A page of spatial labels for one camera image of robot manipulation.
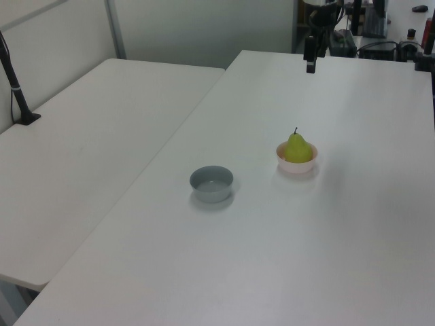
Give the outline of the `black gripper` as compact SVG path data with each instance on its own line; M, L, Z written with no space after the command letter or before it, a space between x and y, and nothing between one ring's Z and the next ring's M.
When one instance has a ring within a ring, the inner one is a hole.
M315 73L317 57L324 57L328 49L329 31L338 21L341 5L339 2L308 2L307 23L313 30L321 30L317 38L309 35L304 42L304 60L307 73Z

